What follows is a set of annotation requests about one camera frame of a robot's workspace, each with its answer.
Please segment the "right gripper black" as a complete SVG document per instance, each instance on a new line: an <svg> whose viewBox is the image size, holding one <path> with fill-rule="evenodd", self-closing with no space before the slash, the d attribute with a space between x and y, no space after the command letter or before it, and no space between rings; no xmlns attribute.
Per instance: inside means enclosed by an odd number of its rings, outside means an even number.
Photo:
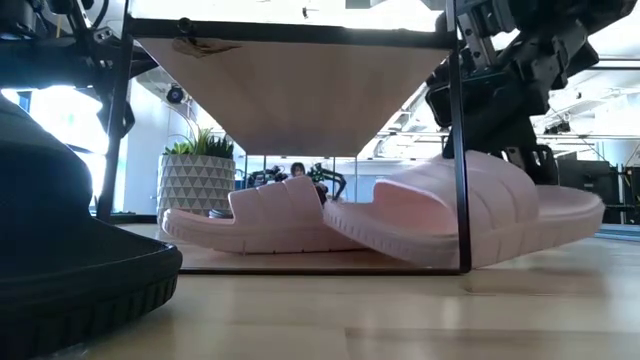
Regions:
<svg viewBox="0 0 640 360"><path fill-rule="evenodd" d="M465 149L506 148L536 185L557 185L553 151L536 144L529 117L546 113L551 91L599 62L589 43L599 0L456 0L455 11Z"/></svg>

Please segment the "green potted plant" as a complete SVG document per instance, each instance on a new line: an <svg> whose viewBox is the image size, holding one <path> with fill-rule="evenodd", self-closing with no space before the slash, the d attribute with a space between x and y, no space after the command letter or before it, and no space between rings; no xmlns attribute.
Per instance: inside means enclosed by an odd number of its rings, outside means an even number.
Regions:
<svg viewBox="0 0 640 360"><path fill-rule="evenodd" d="M227 136L217 136L211 129L197 129L190 136L182 136L183 141L165 147L163 155L202 155L232 159L235 144Z"/></svg>

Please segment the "pink rubber slide sandal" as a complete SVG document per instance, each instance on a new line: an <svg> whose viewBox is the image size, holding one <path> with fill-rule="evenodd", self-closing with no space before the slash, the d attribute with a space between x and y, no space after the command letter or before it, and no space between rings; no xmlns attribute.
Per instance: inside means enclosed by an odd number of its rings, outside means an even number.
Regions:
<svg viewBox="0 0 640 360"><path fill-rule="evenodd" d="M229 194L233 217L209 218L178 209L164 212L162 230L217 252L290 254L362 250L324 223L324 207L307 176Z"/></svg>
<svg viewBox="0 0 640 360"><path fill-rule="evenodd" d="M497 264L593 236L605 206L591 192L537 185L517 166L466 154L472 265ZM324 222L347 238L419 267L458 264L455 163L436 156L376 181L369 203L333 202Z"/></svg>

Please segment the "white triangle-patterned planter pot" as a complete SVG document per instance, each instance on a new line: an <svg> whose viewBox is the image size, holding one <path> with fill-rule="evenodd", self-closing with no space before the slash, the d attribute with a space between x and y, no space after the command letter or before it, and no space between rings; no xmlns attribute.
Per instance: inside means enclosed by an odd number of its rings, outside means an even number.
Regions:
<svg viewBox="0 0 640 360"><path fill-rule="evenodd" d="M158 160L157 222L168 209L208 217L211 210L228 212L235 190L233 159L207 155L161 155Z"/></svg>

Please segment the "black rubber slide sandal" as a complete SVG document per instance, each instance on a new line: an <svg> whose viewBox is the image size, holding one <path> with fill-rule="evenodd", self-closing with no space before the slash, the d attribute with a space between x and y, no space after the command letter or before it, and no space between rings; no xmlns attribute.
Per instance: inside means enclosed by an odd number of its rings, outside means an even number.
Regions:
<svg viewBox="0 0 640 360"><path fill-rule="evenodd" d="M91 215L91 173L0 94L0 360L48 355L173 296L176 246Z"/></svg>

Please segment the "black metal shelf, wooden board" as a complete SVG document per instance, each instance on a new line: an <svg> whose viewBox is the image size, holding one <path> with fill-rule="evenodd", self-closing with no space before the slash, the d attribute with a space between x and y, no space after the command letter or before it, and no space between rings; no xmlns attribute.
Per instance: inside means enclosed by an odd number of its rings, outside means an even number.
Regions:
<svg viewBox="0 0 640 360"><path fill-rule="evenodd" d="M450 32L126 15L145 50L250 155L356 156L452 54ZM127 91L115 83L114 104Z"/></svg>

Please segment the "dark computer monitor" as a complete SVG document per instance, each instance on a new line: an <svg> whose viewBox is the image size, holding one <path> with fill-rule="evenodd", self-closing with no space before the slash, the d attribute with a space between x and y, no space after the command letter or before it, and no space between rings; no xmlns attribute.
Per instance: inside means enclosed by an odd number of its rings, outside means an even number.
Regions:
<svg viewBox="0 0 640 360"><path fill-rule="evenodd" d="M618 180L606 161L556 161L558 183L544 190L551 200L553 224L563 227L596 229L596 218L604 224L616 224L620 215L609 210L619 205Z"/></svg>

